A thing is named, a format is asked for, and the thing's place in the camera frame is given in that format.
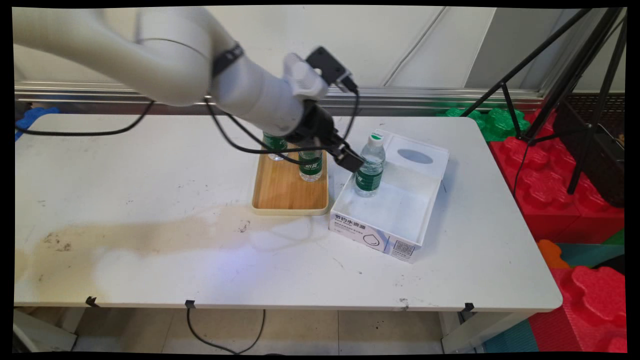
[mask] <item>wooden tray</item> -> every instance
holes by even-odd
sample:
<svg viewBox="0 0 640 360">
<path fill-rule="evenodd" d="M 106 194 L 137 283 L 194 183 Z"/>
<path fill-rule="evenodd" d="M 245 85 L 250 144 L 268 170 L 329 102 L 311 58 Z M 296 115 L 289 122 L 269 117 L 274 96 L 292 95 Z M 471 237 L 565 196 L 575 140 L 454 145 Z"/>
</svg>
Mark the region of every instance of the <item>wooden tray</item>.
<svg viewBox="0 0 640 360">
<path fill-rule="evenodd" d="M 297 152 L 288 156 L 298 159 Z M 329 210 L 326 151 L 322 176 L 308 183 L 298 174 L 298 166 L 284 160 L 273 161 L 261 154 L 253 187 L 252 209 L 260 215 L 323 215 Z"/>
</svg>

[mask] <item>open white box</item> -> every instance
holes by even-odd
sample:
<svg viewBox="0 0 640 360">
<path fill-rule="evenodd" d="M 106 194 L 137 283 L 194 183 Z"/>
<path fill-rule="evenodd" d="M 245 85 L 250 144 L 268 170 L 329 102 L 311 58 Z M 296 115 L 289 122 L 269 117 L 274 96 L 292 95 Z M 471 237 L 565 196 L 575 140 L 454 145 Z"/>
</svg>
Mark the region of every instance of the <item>open white box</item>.
<svg viewBox="0 0 640 360">
<path fill-rule="evenodd" d="M 388 131 L 378 193 L 357 195 L 353 174 L 331 208 L 329 230 L 409 263 L 422 247 L 449 151 Z"/>
</svg>

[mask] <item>white bottle cap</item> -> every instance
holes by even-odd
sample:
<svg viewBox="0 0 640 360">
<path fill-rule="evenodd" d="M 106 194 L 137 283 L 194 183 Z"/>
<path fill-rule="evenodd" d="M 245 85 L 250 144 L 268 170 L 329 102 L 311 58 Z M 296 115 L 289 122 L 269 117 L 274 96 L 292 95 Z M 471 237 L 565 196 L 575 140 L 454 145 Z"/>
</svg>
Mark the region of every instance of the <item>white bottle cap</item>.
<svg viewBox="0 0 640 360">
<path fill-rule="evenodd" d="M 367 145 L 372 146 L 372 147 L 378 147 L 378 146 L 382 146 L 382 143 L 385 140 L 385 136 L 382 134 L 378 134 L 378 133 L 371 133 L 371 136 L 369 136 L 369 140 L 367 141 Z"/>
</svg>

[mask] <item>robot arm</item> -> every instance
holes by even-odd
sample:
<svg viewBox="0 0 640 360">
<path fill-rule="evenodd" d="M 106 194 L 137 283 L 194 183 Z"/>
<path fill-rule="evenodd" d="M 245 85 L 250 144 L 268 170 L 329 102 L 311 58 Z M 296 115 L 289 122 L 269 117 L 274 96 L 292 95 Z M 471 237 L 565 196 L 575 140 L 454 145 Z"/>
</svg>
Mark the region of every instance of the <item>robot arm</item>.
<svg viewBox="0 0 640 360">
<path fill-rule="evenodd" d="M 204 8 L 142 8 L 135 42 L 110 29 L 100 9 L 12 8 L 12 20 L 15 44 L 75 61 L 168 105 L 210 94 L 217 107 L 269 134 L 335 146 L 329 152 L 350 171 L 362 164 L 315 104 L 326 94 L 326 76 L 288 54 L 285 76 L 276 78 L 243 56 Z"/>
</svg>

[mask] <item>table top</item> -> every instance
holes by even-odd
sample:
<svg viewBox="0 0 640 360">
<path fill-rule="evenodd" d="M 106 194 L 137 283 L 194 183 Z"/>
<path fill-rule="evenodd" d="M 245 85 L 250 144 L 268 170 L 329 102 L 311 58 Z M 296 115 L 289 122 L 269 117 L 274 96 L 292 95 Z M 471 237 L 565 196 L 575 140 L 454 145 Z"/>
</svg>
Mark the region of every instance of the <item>table top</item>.
<svg viewBox="0 0 640 360">
<path fill-rule="evenodd" d="M 33 129 L 101 131 L 135 115 L 39 118 Z M 344 131 L 347 117 L 336 117 Z M 256 148 L 227 119 L 230 137 Z M 257 128 L 251 130 L 259 135 Z M 149 115 L 128 133 L 23 135 L 15 144 L 16 306 L 550 311 L 562 296 L 475 122 L 359 117 L 449 149 L 424 246 L 408 264 L 339 234 L 323 216 L 250 209 L 258 156 L 206 116 Z M 349 172 L 329 160 L 331 202 Z"/>
</svg>

